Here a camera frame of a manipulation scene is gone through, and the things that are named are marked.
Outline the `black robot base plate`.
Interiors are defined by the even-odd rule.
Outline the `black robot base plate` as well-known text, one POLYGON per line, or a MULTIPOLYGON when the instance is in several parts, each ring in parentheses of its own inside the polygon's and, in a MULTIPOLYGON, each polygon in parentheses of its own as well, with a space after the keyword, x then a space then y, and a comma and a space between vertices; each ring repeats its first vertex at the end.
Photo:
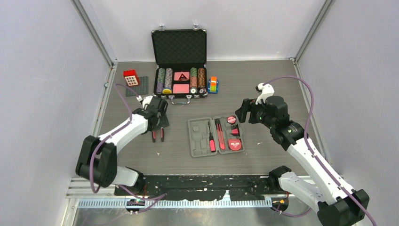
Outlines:
POLYGON ((232 201, 259 201, 264 195, 286 195, 262 175, 147 175, 126 189, 154 198, 165 194, 168 201, 219 201, 225 194, 232 201))

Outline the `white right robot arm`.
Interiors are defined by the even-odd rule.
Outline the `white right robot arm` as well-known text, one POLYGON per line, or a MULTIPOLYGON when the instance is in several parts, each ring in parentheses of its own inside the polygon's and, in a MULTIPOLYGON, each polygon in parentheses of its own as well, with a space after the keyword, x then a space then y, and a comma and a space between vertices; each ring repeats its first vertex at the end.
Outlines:
POLYGON ((260 103, 244 99, 235 114, 244 122, 261 123, 270 130, 273 140, 293 156, 312 178, 310 184, 286 166, 269 172, 269 188, 274 193, 289 192, 317 213, 324 226, 352 226, 369 216, 369 196, 355 190, 320 155, 308 133, 290 119, 287 103, 282 97, 271 96, 260 103))

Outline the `red handled screwdriver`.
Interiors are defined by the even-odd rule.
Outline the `red handled screwdriver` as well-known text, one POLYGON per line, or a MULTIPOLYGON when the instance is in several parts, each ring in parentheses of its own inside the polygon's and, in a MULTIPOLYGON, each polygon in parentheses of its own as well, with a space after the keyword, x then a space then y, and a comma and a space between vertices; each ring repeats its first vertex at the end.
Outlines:
POLYGON ((213 128, 210 124, 210 121, 208 121, 208 130, 209 130, 209 147, 210 147, 210 151, 212 153, 216 152, 216 144, 215 144, 215 138, 213 136, 213 128))

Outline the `red black bit holder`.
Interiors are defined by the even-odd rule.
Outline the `red black bit holder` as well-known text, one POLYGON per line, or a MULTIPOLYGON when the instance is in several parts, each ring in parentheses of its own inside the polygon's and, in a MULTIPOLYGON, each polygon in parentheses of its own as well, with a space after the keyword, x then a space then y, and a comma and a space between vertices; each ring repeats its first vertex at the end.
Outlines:
POLYGON ((239 126, 238 124, 231 125, 231 135, 239 137, 240 136, 240 131, 239 131, 239 126))

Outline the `red tape measure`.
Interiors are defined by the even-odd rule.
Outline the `red tape measure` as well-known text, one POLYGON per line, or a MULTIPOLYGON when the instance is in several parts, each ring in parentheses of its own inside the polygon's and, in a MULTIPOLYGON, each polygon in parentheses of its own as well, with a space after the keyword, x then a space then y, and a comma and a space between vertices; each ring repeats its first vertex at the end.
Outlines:
POLYGON ((231 151, 239 151, 242 149, 242 142, 240 139, 228 139, 228 148, 231 151))

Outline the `grey plastic tool case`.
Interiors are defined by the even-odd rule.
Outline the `grey plastic tool case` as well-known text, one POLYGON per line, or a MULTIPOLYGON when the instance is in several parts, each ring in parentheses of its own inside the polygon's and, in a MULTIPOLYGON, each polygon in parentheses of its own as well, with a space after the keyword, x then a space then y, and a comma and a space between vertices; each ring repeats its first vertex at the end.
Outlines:
POLYGON ((191 155, 194 158, 198 157, 206 157, 212 156, 216 154, 229 154, 229 153, 239 153, 245 150, 244 141, 243 141, 243 129, 240 125, 239 121, 235 124, 238 124, 240 136, 232 136, 231 135, 231 125, 227 122, 227 117, 231 115, 221 115, 214 117, 205 117, 205 118, 197 118, 188 120, 188 135, 190 141, 190 150, 191 155), (219 147, 218 136, 216 131, 215 120, 219 119, 221 122, 221 127, 223 130, 225 149, 221 150, 219 147), (208 130, 208 121, 213 128, 213 136, 215 138, 216 144, 216 152, 212 153, 209 147, 209 130, 208 130), (231 151, 228 148, 228 139, 240 139, 242 142, 242 149, 239 151, 231 151))

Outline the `black electrical tape roll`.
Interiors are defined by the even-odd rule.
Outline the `black electrical tape roll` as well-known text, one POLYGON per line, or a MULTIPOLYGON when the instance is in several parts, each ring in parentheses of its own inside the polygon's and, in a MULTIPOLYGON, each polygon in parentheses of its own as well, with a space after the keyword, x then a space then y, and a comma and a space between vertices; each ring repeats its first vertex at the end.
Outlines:
POLYGON ((230 125, 234 125, 237 122, 237 118, 233 115, 227 117, 227 122, 230 125))

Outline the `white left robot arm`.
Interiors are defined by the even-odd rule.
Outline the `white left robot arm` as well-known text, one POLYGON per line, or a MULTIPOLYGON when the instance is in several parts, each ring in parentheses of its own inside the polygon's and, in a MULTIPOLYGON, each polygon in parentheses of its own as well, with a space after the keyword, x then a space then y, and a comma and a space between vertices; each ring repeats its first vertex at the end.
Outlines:
POLYGON ((142 105, 120 125, 98 137, 87 136, 82 143, 75 173, 92 185, 123 185, 133 195, 144 190, 142 173, 118 165, 119 152, 134 138, 168 126, 168 102, 160 97, 139 97, 142 105))

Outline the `red black utility knife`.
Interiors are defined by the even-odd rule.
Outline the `red black utility knife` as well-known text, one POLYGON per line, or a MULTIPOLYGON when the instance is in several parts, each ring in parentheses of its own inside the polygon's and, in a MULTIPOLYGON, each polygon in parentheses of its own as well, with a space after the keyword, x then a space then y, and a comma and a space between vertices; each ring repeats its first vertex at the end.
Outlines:
POLYGON ((218 142, 219 142, 219 147, 221 150, 225 149, 225 142, 224 142, 224 136, 223 136, 223 130, 221 127, 221 122, 219 119, 215 120, 215 125, 216 125, 216 131, 217 131, 217 136, 218 136, 218 142))

